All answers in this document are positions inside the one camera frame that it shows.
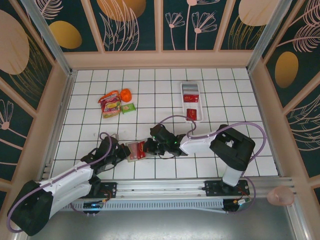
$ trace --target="orange object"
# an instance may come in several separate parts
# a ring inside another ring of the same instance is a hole
[[[120,92],[120,96],[121,96],[121,100],[126,103],[130,102],[132,99],[131,92],[128,88],[122,89],[122,91]]]

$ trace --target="yellow oval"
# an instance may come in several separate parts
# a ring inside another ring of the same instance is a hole
[[[126,22],[132,20],[132,17],[125,11],[123,2],[129,13],[132,9],[136,18],[140,17],[146,9],[146,0],[97,0],[105,15],[115,21]]]
[[[275,64],[275,82],[280,88],[289,87],[295,80],[299,68],[297,56],[285,51],[280,55]]]
[[[82,44],[80,32],[66,21],[55,21],[49,25],[57,43],[66,49],[76,49]]]
[[[279,0],[241,0],[239,18],[249,26],[263,26],[269,22]]]
[[[28,35],[10,14],[0,10],[0,69],[17,75],[25,70],[29,61]]]

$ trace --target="white tray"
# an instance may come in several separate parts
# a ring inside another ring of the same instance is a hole
[[[184,94],[183,94],[183,85],[185,84],[195,84],[198,87],[199,92],[199,100],[198,102],[184,102]],[[181,100],[182,100],[182,109],[183,109],[183,115],[187,116],[187,109],[196,109],[196,123],[200,123],[204,120],[204,112],[202,109],[202,103],[201,103],[201,96],[200,96],[200,88],[199,84],[196,81],[183,81],[180,85],[181,88]],[[187,123],[192,123],[192,121],[184,119]]]

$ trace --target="food packet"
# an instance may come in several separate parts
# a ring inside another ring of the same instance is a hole
[[[121,112],[121,100],[118,91],[111,91],[98,101],[104,119],[111,118]]]

